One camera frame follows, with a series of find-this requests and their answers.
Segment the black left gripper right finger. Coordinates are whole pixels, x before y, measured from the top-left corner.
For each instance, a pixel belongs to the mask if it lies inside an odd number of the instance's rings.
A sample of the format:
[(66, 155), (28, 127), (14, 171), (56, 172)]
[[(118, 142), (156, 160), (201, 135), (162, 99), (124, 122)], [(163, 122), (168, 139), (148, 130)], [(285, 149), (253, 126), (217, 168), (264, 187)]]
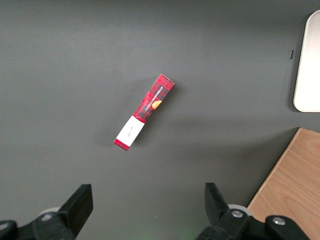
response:
[(206, 183), (205, 211), (210, 226), (197, 240), (308, 240), (309, 237), (292, 219), (269, 215), (264, 222), (255, 219), (243, 206), (231, 207), (215, 183)]

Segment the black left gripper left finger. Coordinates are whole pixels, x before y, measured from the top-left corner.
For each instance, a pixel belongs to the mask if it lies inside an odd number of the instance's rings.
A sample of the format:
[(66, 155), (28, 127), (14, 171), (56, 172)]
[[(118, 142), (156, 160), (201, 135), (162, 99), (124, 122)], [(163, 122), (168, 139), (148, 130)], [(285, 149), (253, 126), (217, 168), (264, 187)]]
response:
[(26, 225), (0, 222), (2, 240), (75, 240), (93, 211), (91, 184), (82, 184), (58, 208), (50, 208)]

